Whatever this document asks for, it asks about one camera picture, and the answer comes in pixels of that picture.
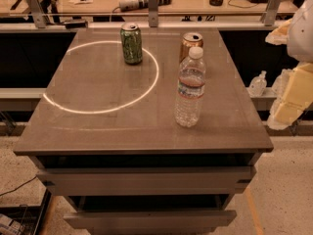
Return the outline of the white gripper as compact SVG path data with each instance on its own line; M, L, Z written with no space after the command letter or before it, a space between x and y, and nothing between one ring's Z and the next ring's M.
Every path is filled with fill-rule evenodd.
M287 44L291 20L271 31L265 41L273 45ZM313 103L313 64L301 63L289 73L283 94L274 101L267 125L274 130L291 126Z

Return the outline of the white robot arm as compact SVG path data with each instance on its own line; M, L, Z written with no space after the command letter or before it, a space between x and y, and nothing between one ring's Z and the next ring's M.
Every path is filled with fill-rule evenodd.
M270 32L265 41L286 44L288 55L299 61L288 73L287 82L282 78L283 91L267 119L271 129L283 130L313 103L313 0L305 0L293 17Z

